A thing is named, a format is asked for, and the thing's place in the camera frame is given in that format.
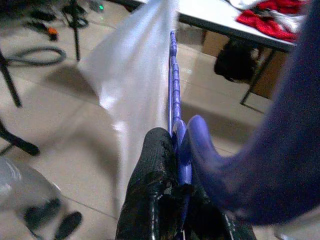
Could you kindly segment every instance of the red cloth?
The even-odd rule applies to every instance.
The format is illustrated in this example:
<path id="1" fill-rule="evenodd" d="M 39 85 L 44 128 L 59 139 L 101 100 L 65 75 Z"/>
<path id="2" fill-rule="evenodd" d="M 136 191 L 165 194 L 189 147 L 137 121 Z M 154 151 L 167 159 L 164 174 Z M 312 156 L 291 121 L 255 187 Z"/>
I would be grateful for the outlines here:
<path id="1" fill-rule="evenodd" d="M 271 9 L 283 14 L 296 14 L 301 11 L 306 1 L 300 0 L 267 0 L 259 3 L 257 7 L 261 10 Z"/>
<path id="2" fill-rule="evenodd" d="M 251 10 L 245 10 L 236 20 L 277 39 L 293 42 L 297 38 L 296 34 L 282 30 L 271 17 L 260 17 Z"/>

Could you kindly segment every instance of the black stand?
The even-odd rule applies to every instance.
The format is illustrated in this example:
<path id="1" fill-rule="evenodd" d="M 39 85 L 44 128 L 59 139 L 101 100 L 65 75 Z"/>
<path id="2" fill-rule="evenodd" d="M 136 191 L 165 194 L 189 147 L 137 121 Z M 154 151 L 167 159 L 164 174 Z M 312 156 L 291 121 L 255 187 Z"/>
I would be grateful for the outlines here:
<path id="1" fill-rule="evenodd" d="M 258 80 L 261 77 L 261 74 L 264 72 L 264 70 L 266 69 L 266 67 L 268 66 L 268 64 L 270 63 L 270 61 L 272 60 L 272 58 L 274 57 L 276 53 L 276 50 L 272 49 L 271 53 L 269 54 L 269 56 L 266 58 L 266 60 L 262 63 L 262 66 L 258 68 L 257 72 L 255 73 L 255 75 L 252 78 L 250 87 L 248 89 L 248 91 L 246 91 L 244 97 L 242 98 L 240 104 L 247 106 L 245 104 L 245 101 L 247 100 L 247 98 L 249 97 L 249 94 L 252 92 L 252 90 L 254 89 L 254 87 L 256 86 Z"/>
<path id="2" fill-rule="evenodd" d="M 80 61 L 80 49 L 79 49 L 79 34 L 78 34 L 78 15 L 77 15 L 77 0 L 71 0 L 72 5 L 72 28 L 74 32 L 74 42 L 75 42 L 75 56 L 76 60 Z"/>
<path id="3" fill-rule="evenodd" d="M 4 80 L 10 90 L 10 93 L 12 95 L 14 104 L 18 107 L 21 108 L 22 104 L 20 101 L 20 98 L 18 96 L 17 90 L 15 88 L 15 85 L 11 79 L 10 73 L 8 71 L 8 63 L 4 56 L 2 55 L 2 52 L 0 50 L 0 71 L 3 74 Z M 5 126 L 2 124 L 0 120 L 0 138 L 3 138 L 10 144 L 22 149 L 23 151 L 27 152 L 28 154 L 34 156 L 39 153 L 39 148 L 29 142 L 24 141 L 23 139 L 13 135 L 10 133 Z"/>

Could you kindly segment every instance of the tile floor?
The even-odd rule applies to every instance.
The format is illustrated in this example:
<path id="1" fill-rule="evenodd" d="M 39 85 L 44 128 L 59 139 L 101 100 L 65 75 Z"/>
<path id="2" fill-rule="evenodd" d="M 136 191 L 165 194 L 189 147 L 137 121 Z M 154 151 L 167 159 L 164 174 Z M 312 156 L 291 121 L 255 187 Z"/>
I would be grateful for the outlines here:
<path id="1" fill-rule="evenodd" d="M 104 14 L 89 11 L 89 27 L 79 30 L 82 57 L 129 15 L 123 6 L 110 2 L 104 5 Z M 200 52 L 202 30 L 179 26 L 183 118 L 188 121 L 195 114 L 203 116 L 217 150 L 222 155 L 234 154 L 264 115 L 239 104 L 247 85 L 232 83 L 214 74 L 215 58 Z M 67 53 L 67 59 L 59 65 L 9 67 L 23 108 L 14 106 L 0 76 L 1 120 L 12 133 L 38 145 L 41 151 L 39 156 L 30 156 L 13 147 L 5 156 L 30 164 L 61 188 L 71 209 L 83 213 L 84 222 L 70 239 L 111 239 L 115 235 L 115 209 L 119 204 L 113 198 L 118 155 L 112 137 L 115 132 L 111 119 L 75 68 L 72 30 L 62 22 L 57 22 L 55 27 L 59 32 L 58 42 L 49 42 L 46 36 L 26 28 L 18 28 L 1 37 L 1 50 L 5 56 L 40 45 L 55 45 Z M 254 94 L 247 102 L 262 111 L 266 111 L 270 103 Z M 0 138 L 0 149 L 7 145 Z M 0 229 L 5 228 L 3 224 L 4 221 L 0 221 Z M 1 239 L 28 239 L 22 225 L 10 224 L 7 228 L 15 231 L 8 231 L 8 235 L 2 235 Z M 259 240 L 274 239 L 268 229 L 257 228 L 256 233 Z"/>

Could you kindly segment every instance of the coiled hose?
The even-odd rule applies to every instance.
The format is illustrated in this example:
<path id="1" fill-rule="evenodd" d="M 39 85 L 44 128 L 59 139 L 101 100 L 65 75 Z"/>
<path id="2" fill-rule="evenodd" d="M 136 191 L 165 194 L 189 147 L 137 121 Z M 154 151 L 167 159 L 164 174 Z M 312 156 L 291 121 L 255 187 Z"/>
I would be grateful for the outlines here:
<path id="1" fill-rule="evenodd" d="M 37 60 L 37 59 L 27 59 L 25 58 L 26 55 L 38 53 L 38 52 L 55 52 L 59 54 L 59 56 L 55 59 L 50 60 Z M 64 50 L 55 47 L 55 46 L 40 46 L 40 47 L 33 47 L 26 50 L 22 50 L 15 55 L 7 56 L 5 59 L 8 63 L 10 62 L 20 62 L 20 63 L 26 63 L 33 66 L 48 66 L 53 64 L 61 63 L 63 60 L 65 60 L 67 57 L 67 54 Z"/>

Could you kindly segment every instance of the plastic bag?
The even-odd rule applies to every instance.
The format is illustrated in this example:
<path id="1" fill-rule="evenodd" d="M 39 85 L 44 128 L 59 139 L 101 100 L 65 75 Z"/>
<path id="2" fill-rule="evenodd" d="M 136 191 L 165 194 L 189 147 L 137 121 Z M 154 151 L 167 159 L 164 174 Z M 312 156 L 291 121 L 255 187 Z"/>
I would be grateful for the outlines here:
<path id="1" fill-rule="evenodd" d="M 167 126 L 170 32 L 175 26 L 177 7 L 177 0 L 151 0 L 78 65 L 100 105 L 113 118 L 118 133 L 119 206 L 124 202 L 146 133 L 154 127 Z"/>

